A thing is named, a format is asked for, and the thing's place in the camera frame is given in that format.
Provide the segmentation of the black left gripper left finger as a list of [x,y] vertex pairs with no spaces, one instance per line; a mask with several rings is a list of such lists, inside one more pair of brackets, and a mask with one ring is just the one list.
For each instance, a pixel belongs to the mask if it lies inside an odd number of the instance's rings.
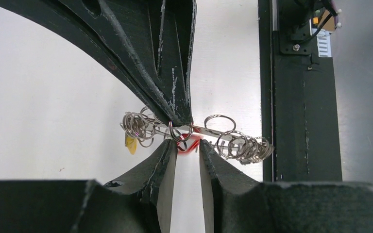
[[170,232],[177,154],[176,143],[166,139],[144,161],[105,184],[118,194],[112,212],[120,233]]

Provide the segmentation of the metal disc keyring with rings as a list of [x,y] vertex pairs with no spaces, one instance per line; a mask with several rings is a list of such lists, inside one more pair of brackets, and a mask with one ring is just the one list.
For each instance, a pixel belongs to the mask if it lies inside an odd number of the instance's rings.
[[[207,127],[209,121],[218,118],[230,121],[232,128],[219,131]],[[171,122],[164,124],[145,106],[140,112],[126,112],[120,126],[125,132],[125,147],[131,154],[135,153],[137,146],[150,147],[157,135],[174,140],[181,154],[197,150],[199,141],[210,137],[209,145],[219,156],[226,160],[237,160],[243,165],[260,163],[274,152],[274,146],[268,139],[238,131],[236,122],[225,115],[207,116],[202,127],[190,124],[176,128]]]

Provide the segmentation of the silver key with red tag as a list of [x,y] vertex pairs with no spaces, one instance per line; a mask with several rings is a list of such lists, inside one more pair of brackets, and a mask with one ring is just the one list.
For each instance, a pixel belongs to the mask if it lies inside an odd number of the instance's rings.
[[193,152],[198,152],[200,140],[203,138],[201,130],[195,128],[192,136],[186,142],[177,142],[178,154],[188,155]]

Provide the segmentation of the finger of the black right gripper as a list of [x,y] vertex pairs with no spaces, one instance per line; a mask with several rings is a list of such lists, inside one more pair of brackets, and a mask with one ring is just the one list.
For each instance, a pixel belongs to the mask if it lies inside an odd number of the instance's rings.
[[193,121],[194,0],[105,0],[102,39],[136,95],[165,124]]
[[165,124],[163,93],[152,80],[129,36],[104,0],[0,0],[0,7],[25,17],[71,42],[125,84]]

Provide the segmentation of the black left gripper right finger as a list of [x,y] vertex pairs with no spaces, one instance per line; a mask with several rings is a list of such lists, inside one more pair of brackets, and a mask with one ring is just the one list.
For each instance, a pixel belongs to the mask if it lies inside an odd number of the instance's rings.
[[222,159],[204,139],[200,140],[199,159],[205,232],[262,232],[260,183]]

